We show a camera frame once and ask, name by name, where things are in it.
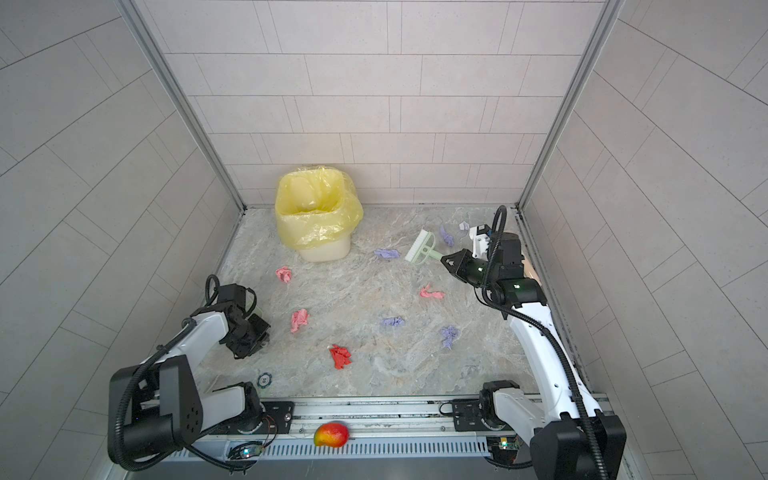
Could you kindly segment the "green white hand brush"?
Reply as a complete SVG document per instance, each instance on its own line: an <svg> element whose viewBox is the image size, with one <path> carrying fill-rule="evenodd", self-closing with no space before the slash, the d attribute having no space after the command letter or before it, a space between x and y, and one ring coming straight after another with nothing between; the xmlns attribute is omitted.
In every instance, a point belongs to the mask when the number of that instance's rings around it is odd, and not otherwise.
<svg viewBox="0 0 768 480"><path fill-rule="evenodd" d="M433 233L421 230L416 240L405 255L405 260L421 265L428 260L440 261L443 254L436 250L436 237Z"/></svg>

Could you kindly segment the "white bin yellow bag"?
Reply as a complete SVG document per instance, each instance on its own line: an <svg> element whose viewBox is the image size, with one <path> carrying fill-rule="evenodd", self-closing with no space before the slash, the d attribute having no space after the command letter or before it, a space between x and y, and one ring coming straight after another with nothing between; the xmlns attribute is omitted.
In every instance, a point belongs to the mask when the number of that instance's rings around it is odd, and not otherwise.
<svg viewBox="0 0 768 480"><path fill-rule="evenodd" d="M351 177L329 166L312 166L280 178L275 198L277 232L307 262L341 260L364 216Z"/></svg>

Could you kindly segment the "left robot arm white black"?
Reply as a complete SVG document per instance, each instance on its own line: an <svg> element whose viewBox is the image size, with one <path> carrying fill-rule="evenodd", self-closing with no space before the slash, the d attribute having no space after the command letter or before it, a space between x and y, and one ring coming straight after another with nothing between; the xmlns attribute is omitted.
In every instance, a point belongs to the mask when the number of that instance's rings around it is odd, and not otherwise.
<svg viewBox="0 0 768 480"><path fill-rule="evenodd" d="M242 360L268 341L269 323L256 312L250 287L221 284L211 274L205 303L186 317L181 330L138 365L122 368L109 381L107 448L110 460L127 471L142 471L186 450L229 473L246 473L277 437L278 425L250 382L201 394L193 371L215 346ZM233 448L226 459L196 447L217 429L253 433L262 441Z"/></svg>

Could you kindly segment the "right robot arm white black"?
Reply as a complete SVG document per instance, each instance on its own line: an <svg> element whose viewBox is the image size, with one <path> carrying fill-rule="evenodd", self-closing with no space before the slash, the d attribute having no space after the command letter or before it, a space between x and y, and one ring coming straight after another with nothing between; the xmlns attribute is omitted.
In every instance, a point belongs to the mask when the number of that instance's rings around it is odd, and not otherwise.
<svg viewBox="0 0 768 480"><path fill-rule="evenodd" d="M487 382L480 394L484 421L508 425L529 448L528 466L540 479L614 479L627 434L605 414L566 353L539 281L525 273L520 237L506 231L499 206L483 253L462 249L441 258L456 279L470 285L482 305L499 312L520 341L539 388L535 403L513 382Z"/></svg>

